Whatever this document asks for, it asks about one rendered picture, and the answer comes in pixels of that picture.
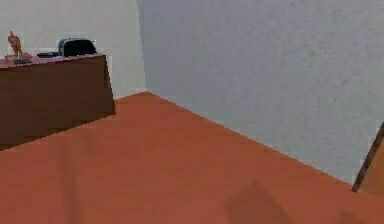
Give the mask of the dark brown wooden cabinet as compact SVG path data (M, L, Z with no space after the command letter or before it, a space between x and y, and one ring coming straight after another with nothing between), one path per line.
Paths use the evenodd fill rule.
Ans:
M114 113L104 55L0 60L0 151Z

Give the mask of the orange figure statuette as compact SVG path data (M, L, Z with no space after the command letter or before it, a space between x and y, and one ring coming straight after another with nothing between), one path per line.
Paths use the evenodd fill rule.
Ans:
M17 35L15 35L12 31L9 32L8 35L8 43L10 44L13 53L11 55L6 55L6 60L13 59L30 59L31 55L28 53L24 53L21 47L21 41Z

